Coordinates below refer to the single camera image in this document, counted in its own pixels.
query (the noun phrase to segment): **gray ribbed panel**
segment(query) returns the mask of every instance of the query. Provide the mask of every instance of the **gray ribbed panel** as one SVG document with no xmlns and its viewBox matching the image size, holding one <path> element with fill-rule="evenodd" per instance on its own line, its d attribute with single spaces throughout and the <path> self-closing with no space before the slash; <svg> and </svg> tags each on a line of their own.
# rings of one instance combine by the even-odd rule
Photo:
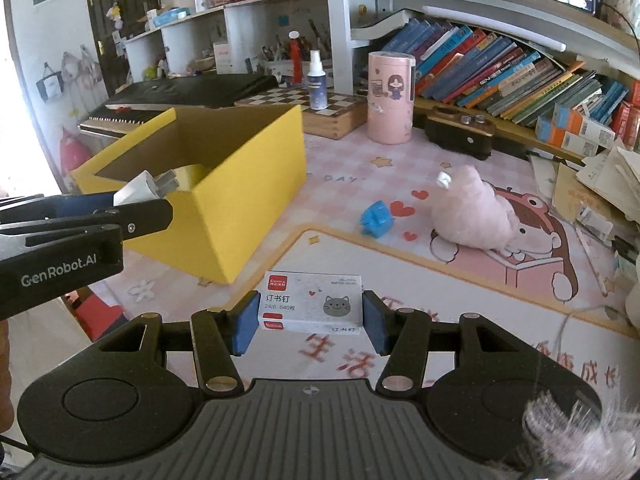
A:
<svg viewBox="0 0 640 480">
<path fill-rule="evenodd" d="M 318 391 L 305 393 L 310 386 Z M 496 480 L 497 476 L 444 446 L 412 403 L 382 399 L 364 380 L 259 380 L 244 396 L 207 402 L 189 430 L 153 456 L 105 468 L 39 458 L 20 476 L 20 480 L 178 479 Z"/>
</svg>

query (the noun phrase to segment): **cartoon girl illustration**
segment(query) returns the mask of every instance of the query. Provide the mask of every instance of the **cartoon girl illustration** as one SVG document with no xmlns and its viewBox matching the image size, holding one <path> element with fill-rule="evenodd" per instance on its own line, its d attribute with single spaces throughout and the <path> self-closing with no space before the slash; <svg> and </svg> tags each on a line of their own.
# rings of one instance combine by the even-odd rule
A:
<svg viewBox="0 0 640 480">
<path fill-rule="evenodd" d="M 386 86 L 393 100 L 398 101 L 402 97 L 401 92 L 404 90 L 404 80 L 401 75 L 393 74 L 386 83 Z"/>
<path fill-rule="evenodd" d="M 495 188 L 507 199 L 520 220 L 514 240 L 502 251 L 481 251 L 458 246 L 431 233 L 431 254 L 457 268 L 480 274 L 532 296 L 569 301 L 578 293 L 578 278 L 569 257 L 562 223 L 548 206 L 532 194 L 520 195 L 511 188 Z"/>
</svg>

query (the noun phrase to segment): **pink stuffed animal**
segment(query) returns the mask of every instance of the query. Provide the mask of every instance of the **pink stuffed animal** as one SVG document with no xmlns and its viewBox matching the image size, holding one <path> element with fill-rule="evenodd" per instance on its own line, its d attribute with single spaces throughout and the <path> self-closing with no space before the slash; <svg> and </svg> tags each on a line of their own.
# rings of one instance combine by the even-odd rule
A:
<svg viewBox="0 0 640 480">
<path fill-rule="evenodd" d="M 520 225 L 511 204 L 496 196 L 473 166 L 440 173 L 432 199 L 434 229 L 455 244 L 501 250 L 513 240 Z"/>
</svg>

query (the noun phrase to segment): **yellow box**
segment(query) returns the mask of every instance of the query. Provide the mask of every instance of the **yellow box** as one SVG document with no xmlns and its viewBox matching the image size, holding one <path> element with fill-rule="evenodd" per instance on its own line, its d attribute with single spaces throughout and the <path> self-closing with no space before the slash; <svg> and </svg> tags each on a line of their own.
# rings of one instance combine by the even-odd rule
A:
<svg viewBox="0 0 640 480">
<path fill-rule="evenodd" d="M 306 179 L 299 106 L 172 108 L 73 172 L 84 193 L 119 190 L 143 170 L 199 164 L 190 189 L 169 193 L 174 221 L 126 248 L 217 283 L 231 283 Z"/>
</svg>

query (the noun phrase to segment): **pink cylinder container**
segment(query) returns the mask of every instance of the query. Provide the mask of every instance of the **pink cylinder container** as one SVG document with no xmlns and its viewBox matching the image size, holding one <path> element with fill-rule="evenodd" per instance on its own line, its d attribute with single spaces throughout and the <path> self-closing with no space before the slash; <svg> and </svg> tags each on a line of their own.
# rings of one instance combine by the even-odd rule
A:
<svg viewBox="0 0 640 480">
<path fill-rule="evenodd" d="M 399 52 L 369 54 L 367 135 L 381 144 L 411 139 L 415 57 Z"/>
</svg>

